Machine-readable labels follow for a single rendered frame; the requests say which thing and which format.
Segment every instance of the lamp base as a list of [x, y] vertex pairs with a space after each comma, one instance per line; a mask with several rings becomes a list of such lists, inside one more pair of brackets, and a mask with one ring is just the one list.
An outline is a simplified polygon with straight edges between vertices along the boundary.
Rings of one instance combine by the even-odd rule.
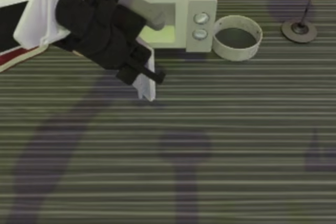
[[297, 43], [309, 43], [317, 37], [316, 27], [308, 21], [305, 21], [303, 26], [297, 20], [286, 21], [281, 31], [287, 39]]

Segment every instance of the white microwave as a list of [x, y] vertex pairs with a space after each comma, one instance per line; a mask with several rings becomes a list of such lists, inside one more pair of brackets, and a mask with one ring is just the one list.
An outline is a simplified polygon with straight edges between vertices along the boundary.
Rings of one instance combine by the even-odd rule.
[[156, 31], [146, 26], [140, 37], [152, 48], [210, 52], [217, 0], [146, 0], [164, 12], [165, 26]]

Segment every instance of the round white container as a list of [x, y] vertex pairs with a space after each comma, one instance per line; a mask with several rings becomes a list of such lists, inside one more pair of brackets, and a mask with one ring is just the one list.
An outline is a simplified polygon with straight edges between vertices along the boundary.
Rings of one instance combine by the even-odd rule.
[[[216, 34], [224, 29], [239, 28], [250, 33], [257, 41], [248, 48], [232, 48], [222, 44]], [[262, 28], [252, 19], [239, 15], [230, 15], [219, 19], [215, 23], [213, 35], [213, 51], [223, 59], [230, 61], [244, 61], [252, 58], [258, 51], [263, 40]]]

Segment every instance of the red stripe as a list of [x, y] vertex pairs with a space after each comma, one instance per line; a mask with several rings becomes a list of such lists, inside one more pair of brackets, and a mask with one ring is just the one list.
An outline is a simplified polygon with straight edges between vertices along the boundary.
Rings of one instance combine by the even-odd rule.
[[6, 64], [7, 62], [10, 62], [11, 60], [15, 59], [16, 57], [18, 57], [20, 55], [23, 55], [23, 54], [26, 54], [26, 53], [28, 53], [30, 51], [33, 51], [36, 48], [37, 47], [35, 47], [33, 49], [30, 49], [30, 50], [19, 48], [19, 49], [15, 50], [15, 51], [9, 52], [9, 53], [4, 54], [4, 55], [1, 55], [0, 56], [0, 66], [3, 65], [3, 64]]

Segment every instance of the knob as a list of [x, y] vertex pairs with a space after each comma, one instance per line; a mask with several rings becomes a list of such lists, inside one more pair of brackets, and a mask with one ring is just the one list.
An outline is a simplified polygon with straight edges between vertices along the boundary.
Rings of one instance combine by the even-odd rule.
[[204, 29], [195, 30], [193, 32], [193, 37], [194, 39], [197, 40], [203, 40], [206, 39], [206, 37], [208, 37], [208, 32]]
[[210, 16], [208, 13], [200, 13], [195, 15], [194, 17], [194, 21], [195, 23], [199, 24], [199, 25], [204, 25], [206, 24], [210, 19]]

